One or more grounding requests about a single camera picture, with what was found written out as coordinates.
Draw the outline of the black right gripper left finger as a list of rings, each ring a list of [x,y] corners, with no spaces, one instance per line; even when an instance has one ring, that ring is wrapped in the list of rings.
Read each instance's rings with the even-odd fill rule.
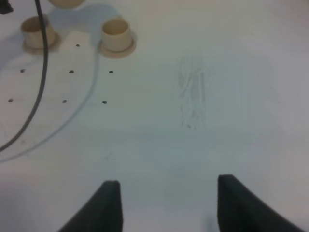
[[[60,231],[121,232],[123,223],[120,183],[105,181]]]

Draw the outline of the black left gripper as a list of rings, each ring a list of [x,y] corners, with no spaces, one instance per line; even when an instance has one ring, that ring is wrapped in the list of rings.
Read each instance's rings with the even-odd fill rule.
[[[12,12],[14,9],[8,0],[0,0],[0,14],[5,15]]]

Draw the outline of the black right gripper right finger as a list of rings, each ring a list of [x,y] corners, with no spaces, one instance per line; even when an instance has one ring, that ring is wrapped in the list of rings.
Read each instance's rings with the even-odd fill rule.
[[[301,232],[231,174],[218,176],[217,220],[221,232]]]

